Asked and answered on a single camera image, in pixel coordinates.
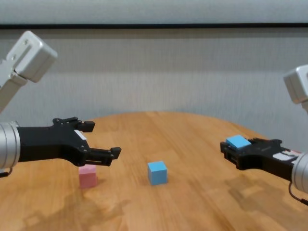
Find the cube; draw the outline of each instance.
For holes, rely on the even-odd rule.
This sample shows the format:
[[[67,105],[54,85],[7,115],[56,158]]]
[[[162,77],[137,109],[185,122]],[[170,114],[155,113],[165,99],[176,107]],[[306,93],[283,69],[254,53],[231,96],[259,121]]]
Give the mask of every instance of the cube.
[[[85,165],[79,167],[79,184],[82,189],[95,187],[97,185],[96,166]]]
[[[148,163],[148,178],[151,185],[167,183],[167,167],[163,161]]]
[[[251,142],[246,140],[241,135],[236,135],[236,136],[228,137],[226,139],[226,143],[228,143],[229,145],[231,145],[232,147],[234,147],[236,149],[243,148],[243,147],[246,147],[246,146],[251,144]]]

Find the white wall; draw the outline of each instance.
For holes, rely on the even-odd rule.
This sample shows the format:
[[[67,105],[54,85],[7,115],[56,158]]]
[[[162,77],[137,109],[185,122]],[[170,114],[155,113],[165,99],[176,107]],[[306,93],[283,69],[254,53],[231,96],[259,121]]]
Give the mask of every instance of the white wall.
[[[33,30],[59,53],[0,115],[21,126],[54,117],[172,110],[223,118],[308,150],[308,115],[283,74],[308,64],[308,29]],[[0,31],[5,57],[19,30]]]
[[[2,0],[0,23],[307,23],[307,8],[307,0]]]

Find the silver cylindrical joint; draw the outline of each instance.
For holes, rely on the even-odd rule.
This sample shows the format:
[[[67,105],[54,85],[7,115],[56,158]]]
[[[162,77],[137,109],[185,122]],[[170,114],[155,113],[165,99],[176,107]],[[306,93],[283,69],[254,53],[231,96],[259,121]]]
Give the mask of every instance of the silver cylindrical joint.
[[[0,123],[0,169],[14,167],[20,156],[17,124]]]
[[[292,184],[300,191],[308,193],[308,153],[300,155],[292,169]]]

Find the gray wall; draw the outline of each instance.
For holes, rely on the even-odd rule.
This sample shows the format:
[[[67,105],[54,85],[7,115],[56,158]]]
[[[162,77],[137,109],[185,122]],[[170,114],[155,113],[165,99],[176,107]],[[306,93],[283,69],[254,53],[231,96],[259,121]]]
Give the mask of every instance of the gray wall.
[[[21,126],[170,110],[226,119],[308,150],[308,115],[283,74],[308,64],[308,29],[33,30],[59,58],[0,115]],[[0,31],[5,57],[22,31]]]

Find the round wooden table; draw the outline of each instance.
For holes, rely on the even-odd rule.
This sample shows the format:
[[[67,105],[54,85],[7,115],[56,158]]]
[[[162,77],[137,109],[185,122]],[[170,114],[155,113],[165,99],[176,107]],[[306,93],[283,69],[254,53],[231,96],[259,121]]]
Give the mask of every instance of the round wooden table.
[[[304,231],[308,207],[288,182],[261,170],[239,171],[219,143],[236,124],[186,113],[140,112],[94,120],[90,147],[120,146],[99,183],[81,190],[65,160],[18,163],[1,183],[4,231]],[[147,163],[163,160],[168,183],[152,186]]]

